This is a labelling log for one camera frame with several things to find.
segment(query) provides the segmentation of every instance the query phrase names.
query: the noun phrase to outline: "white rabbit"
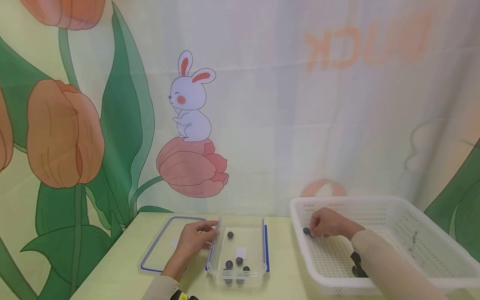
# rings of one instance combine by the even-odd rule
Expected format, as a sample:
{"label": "white rabbit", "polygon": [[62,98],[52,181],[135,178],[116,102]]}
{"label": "white rabbit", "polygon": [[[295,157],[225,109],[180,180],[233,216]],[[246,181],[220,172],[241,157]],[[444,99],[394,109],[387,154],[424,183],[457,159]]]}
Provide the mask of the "white rabbit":
{"label": "white rabbit", "polygon": [[168,96],[170,104],[178,113],[173,120],[177,123],[179,137],[184,137],[185,142],[204,141],[212,132],[210,120],[199,109],[207,99],[204,84],[212,82],[216,74],[212,69],[200,69],[190,77],[188,72],[192,62],[190,51],[183,51],[179,58],[180,77],[173,81]]}

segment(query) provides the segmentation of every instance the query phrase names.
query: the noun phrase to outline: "finger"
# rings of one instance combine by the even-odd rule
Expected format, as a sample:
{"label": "finger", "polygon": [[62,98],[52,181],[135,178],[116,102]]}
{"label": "finger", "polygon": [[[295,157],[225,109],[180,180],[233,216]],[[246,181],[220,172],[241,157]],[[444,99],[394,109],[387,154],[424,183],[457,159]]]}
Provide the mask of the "finger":
{"label": "finger", "polygon": [[310,231],[310,234],[314,237],[321,237],[325,233],[325,228],[322,223],[318,224],[317,227],[315,227],[312,231]]}
{"label": "finger", "polygon": [[209,227],[216,226],[218,224],[218,221],[200,221],[194,224],[195,224],[195,229],[197,229],[197,231],[200,231],[200,230],[207,231]]}
{"label": "finger", "polygon": [[205,250],[210,250],[212,248],[212,244],[209,242],[206,242],[202,248]]}
{"label": "finger", "polygon": [[208,242],[216,239],[219,234],[220,234],[220,231],[212,229],[211,231],[203,232],[202,238],[204,242]]}
{"label": "finger", "polygon": [[317,210],[312,214],[312,217],[310,218],[310,227],[309,227],[310,231],[315,229],[315,227],[317,227],[319,223],[320,223],[320,211]]}

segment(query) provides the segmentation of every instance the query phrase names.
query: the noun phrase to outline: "sleeve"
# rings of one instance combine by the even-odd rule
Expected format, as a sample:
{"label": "sleeve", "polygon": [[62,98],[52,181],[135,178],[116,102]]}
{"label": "sleeve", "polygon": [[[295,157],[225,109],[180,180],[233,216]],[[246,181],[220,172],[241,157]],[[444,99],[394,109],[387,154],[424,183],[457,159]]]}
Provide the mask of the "sleeve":
{"label": "sleeve", "polygon": [[371,230],[358,232],[352,245],[362,269],[391,300],[448,300],[426,277],[411,266],[381,236]]}
{"label": "sleeve", "polygon": [[155,277],[142,300],[170,300],[180,290],[180,283],[168,276]]}

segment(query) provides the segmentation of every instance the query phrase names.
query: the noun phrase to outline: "orange tulip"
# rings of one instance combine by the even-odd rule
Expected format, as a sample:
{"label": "orange tulip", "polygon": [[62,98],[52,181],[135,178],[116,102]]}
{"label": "orange tulip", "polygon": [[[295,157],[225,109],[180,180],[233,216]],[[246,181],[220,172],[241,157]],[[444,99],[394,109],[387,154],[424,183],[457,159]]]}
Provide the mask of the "orange tulip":
{"label": "orange tulip", "polygon": [[88,183],[102,164],[105,141],[90,99],[71,85],[39,81],[28,99],[27,155],[44,184]]}
{"label": "orange tulip", "polygon": [[156,159],[156,167],[170,187],[185,196],[208,198],[228,182],[227,160],[214,153],[212,141],[184,142],[174,138]]}
{"label": "orange tulip", "polygon": [[5,169],[13,155],[13,131],[12,124],[3,99],[3,93],[0,88],[0,172]]}
{"label": "orange tulip", "polygon": [[70,30],[94,27],[103,13],[105,0],[20,0],[45,25]]}

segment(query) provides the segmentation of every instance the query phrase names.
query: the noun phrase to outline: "hand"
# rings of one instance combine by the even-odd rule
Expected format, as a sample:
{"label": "hand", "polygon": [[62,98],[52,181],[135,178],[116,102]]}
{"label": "hand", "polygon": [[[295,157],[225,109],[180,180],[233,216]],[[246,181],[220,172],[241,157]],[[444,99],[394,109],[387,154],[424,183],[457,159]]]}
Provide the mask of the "hand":
{"label": "hand", "polygon": [[217,224],[218,221],[200,221],[185,225],[180,234],[177,248],[170,257],[162,275],[180,282],[190,260],[201,249],[210,249],[211,242],[220,234],[218,230],[212,228]]}
{"label": "hand", "polygon": [[314,212],[310,219],[310,234],[314,237],[341,235],[351,240],[362,230],[365,227],[326,207]]}
{"label": "hand", "polygon": [[200,221],[185,225],[175,253],[191,259],[201,249],[210,249],[211,242],[220,234],[212,228],[217,224],[218,221]]}

